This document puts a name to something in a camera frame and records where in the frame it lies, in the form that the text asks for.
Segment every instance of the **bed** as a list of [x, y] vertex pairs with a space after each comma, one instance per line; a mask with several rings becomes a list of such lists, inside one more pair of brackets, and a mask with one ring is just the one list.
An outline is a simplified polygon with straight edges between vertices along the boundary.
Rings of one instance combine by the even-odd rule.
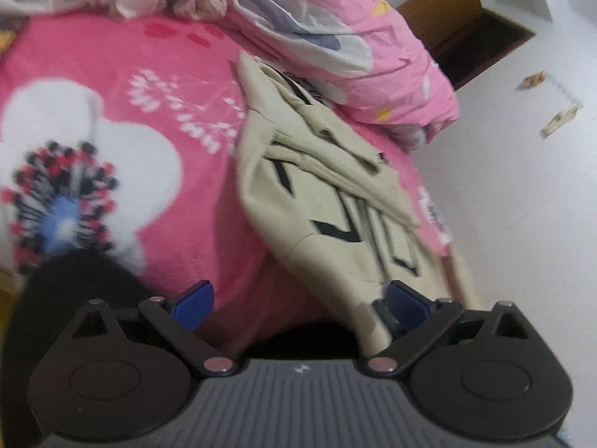
[[[373, 16], [390, 10], [371, 4]], [[274, 260], [239, 204], [235, 147], [246, 103], [234, 62], [241, 49], [282, 61], [331, 100], [346, 83], [329, 85], [275, 38], [259, 38], [239, 8], [225, 25], [166, 15], [115, 21], [88, 10], [31, 19], [0, 64], [1, 267], [25, 276], [68, 248], [96, 248], [164, 296], [210, 280], [216, 304], [202, 336], [231, 356], [328, 316]], [[419, 235], [444, 254], [449, 232], [410, 156], [396, 133], [375, 126], [395, 123], [396, 108], [338, 102], [345, 97], [329, 105], [396, 168]], [[427, 139], [457, 114], [451, 88], [439, 99], [450, 109]], [[417, 129], [432, 121], [409, 118]]]

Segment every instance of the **pink bed sheet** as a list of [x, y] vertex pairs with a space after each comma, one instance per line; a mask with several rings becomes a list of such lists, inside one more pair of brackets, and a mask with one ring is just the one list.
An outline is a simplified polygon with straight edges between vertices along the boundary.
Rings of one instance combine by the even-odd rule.
[[[216, 306], [202, 336], [228, 355], [324, 317], [237, 198], [241, 47], [259, 53], [238, 34], [165, 16], [33, 19], [0, 64], [11, 230], [0, 266], [27, 271], [67, 247], [93, 246], [166, 296], [208, 279]], [[353, 126], [399, 171], [421, 236], [441, 252], [446, 231], [411, 158], [381, 130]]]

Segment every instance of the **jacket zipper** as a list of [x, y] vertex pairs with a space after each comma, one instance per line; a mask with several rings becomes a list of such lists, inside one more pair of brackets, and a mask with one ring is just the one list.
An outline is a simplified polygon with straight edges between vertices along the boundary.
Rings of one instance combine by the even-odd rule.
[[381, 258], [379, 246], [377, 245], [377, 239], [375, 238], [375, 232], [371, 224], [371, 217], [369, 216], [369, 210], [367, 202], [364, 199], [355, 198], [356, 207], [359, 211], [360, 228], [363, 235], [365, 236], [365, 242], [368, 246], [369, 252], [373, 256], [375, 263], [377, 264], [377, 271], [380, 277], [380, 298], [386, 297], [387, 287], [390, 286], [392, 278], [390, 278], [387, 272], [387, 267]]

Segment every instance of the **person's leg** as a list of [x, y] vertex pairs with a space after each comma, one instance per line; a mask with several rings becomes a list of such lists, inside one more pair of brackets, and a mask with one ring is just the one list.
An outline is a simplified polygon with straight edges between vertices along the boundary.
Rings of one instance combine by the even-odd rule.
[[76, 251], [43, 264], [14, 307], [0, 367], [0, 426], [5, 448], [27, 448], [41, 433], [26, 389], [35, 366], [85, 302], [101, 298], [130, 308], [151, 292], [129, 272], [94, 251]]

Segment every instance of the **beige jacket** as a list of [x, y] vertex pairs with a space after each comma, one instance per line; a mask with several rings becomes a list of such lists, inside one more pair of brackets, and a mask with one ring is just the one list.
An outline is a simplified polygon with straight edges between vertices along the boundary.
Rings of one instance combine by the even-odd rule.
[[250, 108], [238, 150], [249, 220], [374, 355], [391, 337], [371, 302], [392, 280], [450, 296], [440, 258], [417, 236], [411, 201], [372, 145], [265, 63], [241, 53], [237, 69]]

